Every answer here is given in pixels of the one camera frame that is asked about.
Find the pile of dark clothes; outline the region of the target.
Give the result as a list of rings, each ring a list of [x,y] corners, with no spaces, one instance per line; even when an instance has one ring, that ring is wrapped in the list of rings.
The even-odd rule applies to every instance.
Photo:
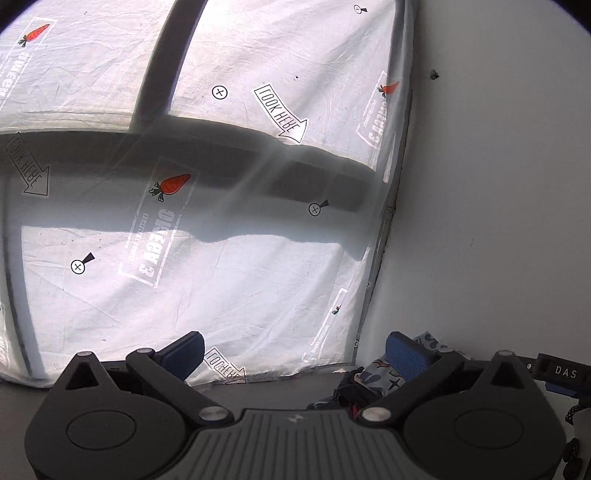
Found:
[[[356,368],[342,375],[339,385],[332,395],[308,404],[307,410],[339,410],[344,409],[352,419],[358,416],[363,408],[380,399],[380,396],[359,382],[363,367]]]

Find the blue patterned cloth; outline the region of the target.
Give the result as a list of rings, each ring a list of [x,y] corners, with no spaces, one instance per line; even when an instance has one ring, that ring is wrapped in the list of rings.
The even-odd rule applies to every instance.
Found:
[[[394,331],[386,339],[385,353],[356,373],[353,379],[379,398],[418,378],[444,354],[455,349],[437,340],[430,332],[416,337]]]

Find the white printed plastic curtain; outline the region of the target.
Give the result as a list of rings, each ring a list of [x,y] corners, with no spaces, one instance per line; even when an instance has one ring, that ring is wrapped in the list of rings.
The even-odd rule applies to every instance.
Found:
[[[356,359],[412,1],[5,1],[1,377],[191,330],[191,384]]]

